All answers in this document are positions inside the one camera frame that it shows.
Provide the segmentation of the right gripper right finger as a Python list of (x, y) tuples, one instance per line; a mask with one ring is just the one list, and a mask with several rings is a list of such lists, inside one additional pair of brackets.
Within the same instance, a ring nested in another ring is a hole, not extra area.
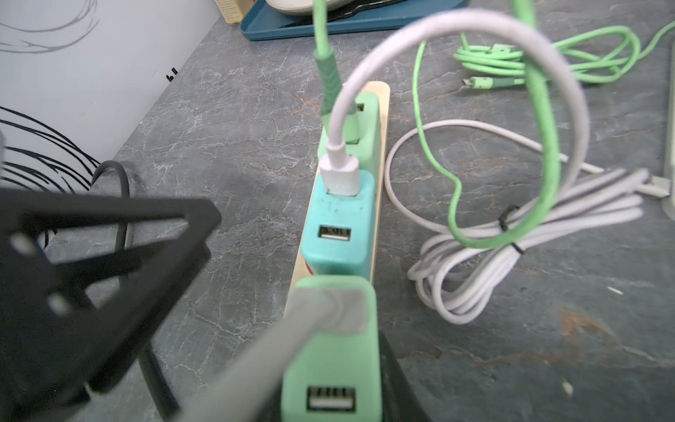
[(379, 332), (379, 348), (383, 422), (429, 422), (428, 414), (411, 388), (383, 332)]

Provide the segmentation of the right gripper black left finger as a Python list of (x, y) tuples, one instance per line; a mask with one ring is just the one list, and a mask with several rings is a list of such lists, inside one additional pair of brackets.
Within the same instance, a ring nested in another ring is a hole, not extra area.
[[(182, 219), (175, 239), (49, 261), (49, 230)], [(210, 257), (211, 200), (1, 192), (1, 418), (63, 421), (121, 381)]]

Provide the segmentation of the green wireless keyboard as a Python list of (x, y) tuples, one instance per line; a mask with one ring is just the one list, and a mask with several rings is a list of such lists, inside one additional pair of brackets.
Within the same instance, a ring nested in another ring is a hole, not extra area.
[(666, 215), (674, 220), (674, 47), (671, 48), (671, 67), (669, 84), (669, 105), (666, 118), (666, 156), (664, 157), (664, 177), (670, 182), (669, 194), (662, 200), (662, 208)]

